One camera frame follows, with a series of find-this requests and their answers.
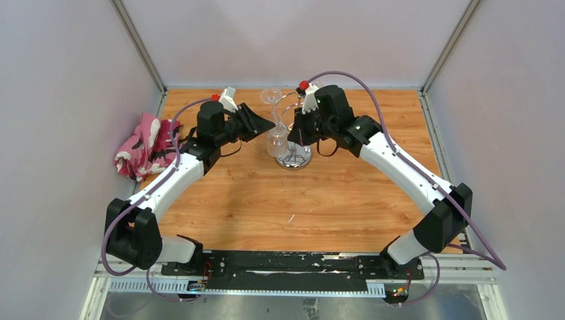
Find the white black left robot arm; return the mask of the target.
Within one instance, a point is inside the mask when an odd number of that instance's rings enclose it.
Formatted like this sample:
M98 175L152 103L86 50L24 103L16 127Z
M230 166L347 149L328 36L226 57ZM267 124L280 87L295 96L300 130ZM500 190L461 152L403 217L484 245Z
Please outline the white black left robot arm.
M195 101L195 105L200 107L197 125L183 146L173 143L173 162L147 187L127 200L112 200L107 207L101 259L112 275L123 276L124 272L110 268L109 255L131 264L132 269L178 263L187 275L199 274L204 267L202 243L182 235L161 235L160 220L190 185L210 171L224 145L249 142L275 127L244 103L233 111L211 98Z

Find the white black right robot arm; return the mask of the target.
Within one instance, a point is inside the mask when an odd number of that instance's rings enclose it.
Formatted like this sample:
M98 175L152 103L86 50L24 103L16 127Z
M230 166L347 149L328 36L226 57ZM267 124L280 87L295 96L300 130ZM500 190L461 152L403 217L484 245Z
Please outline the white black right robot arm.
M356 116L343 89L336 85L317 87L303 81L296 92L302 106L294 112L288 139L302 146L332 139L382 171L399 186L424 214L410 231L397 237L382 251L380 268L397 278L413 259L426 252L439 253L468 225L465 217L472 208L472 190L437 177L407 155L373 118Z

